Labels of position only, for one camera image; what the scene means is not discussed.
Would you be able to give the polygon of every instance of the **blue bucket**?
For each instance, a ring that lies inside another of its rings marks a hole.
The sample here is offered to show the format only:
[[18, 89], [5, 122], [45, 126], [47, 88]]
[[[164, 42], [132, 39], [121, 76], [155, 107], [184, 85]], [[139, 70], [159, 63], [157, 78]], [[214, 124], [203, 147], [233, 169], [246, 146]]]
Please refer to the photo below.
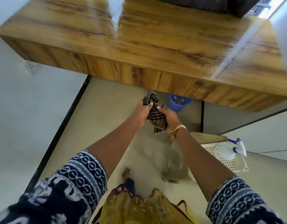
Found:
[[[183, 104], [183, 105], [177, 104], [177, 103], [174, 101], [174, 96], [177, 96], [177, 97], [179, 97], [179, 98], [184, 99], [184, 104]], [[189, 105], [191, 102], [192, 102], [192, 99], [191, 99], [191, 98], [182, 97], [182, 96], [170, 94], [170, 95], [169, 95], [169, 100], [168, 100], [167, 107], [170, 108], [171, 110], [173, 110], [174, 112], [179, 112], [179, 111], [181, 111], [186, 105]]]

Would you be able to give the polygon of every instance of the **sleeve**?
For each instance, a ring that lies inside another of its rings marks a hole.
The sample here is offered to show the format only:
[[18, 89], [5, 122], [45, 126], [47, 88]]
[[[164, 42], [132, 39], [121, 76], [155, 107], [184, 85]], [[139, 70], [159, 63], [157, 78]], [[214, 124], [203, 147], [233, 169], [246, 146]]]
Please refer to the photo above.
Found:
[[40, 181], [33, 192], [0, 213], [4, 223], [83, 224], [106, 192], [107, 177], [101, 163], [82, 151], [50, 178]]
[[246, 182], [237, 176], [227, 180], [208, 203], [206, 215], [213, 224], [282, 224], [281, 216], [270, 209]]

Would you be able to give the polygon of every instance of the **bare foot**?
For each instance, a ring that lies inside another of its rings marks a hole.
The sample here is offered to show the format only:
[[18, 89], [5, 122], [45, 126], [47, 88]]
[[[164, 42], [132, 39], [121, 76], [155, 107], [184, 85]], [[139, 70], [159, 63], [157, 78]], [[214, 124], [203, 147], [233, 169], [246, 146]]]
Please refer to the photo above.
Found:
[[122, 174], [122, 178], [123, 178], [124, 182], [127, 180], [129, 175], [130, 175], [130, 167], [127, 167]]

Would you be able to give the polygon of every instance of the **electrical outlet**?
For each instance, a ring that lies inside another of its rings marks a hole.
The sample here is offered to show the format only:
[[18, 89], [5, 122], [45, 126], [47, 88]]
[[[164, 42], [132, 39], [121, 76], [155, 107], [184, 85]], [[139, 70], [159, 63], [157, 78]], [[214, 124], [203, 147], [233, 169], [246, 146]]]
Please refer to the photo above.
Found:
[[28, 74], [29, 76], [33, 76], [39, 70], [40, 64], [23, 60], [21, 64], [21, 69]]

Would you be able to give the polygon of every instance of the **cleaning rag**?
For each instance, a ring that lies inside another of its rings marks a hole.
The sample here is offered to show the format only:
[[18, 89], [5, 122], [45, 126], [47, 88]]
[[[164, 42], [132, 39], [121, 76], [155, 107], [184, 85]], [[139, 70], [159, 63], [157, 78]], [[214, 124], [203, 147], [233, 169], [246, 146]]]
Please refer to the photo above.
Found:
[[149, 112], [148, 119], [154, 126], [154, 134], [158, 134], [162, 131], [165, 131], [168, 124], [166, 121], [166, 116], [158, 111], [157, 106], [160, 106], [165, 109], [166, 106], [159, 102], [158, 95], [152, 90], [150, 90], [148, 94], [144, 97], [143, 104], [148, 105], [151, 102], [153, 102], [153, 107]]

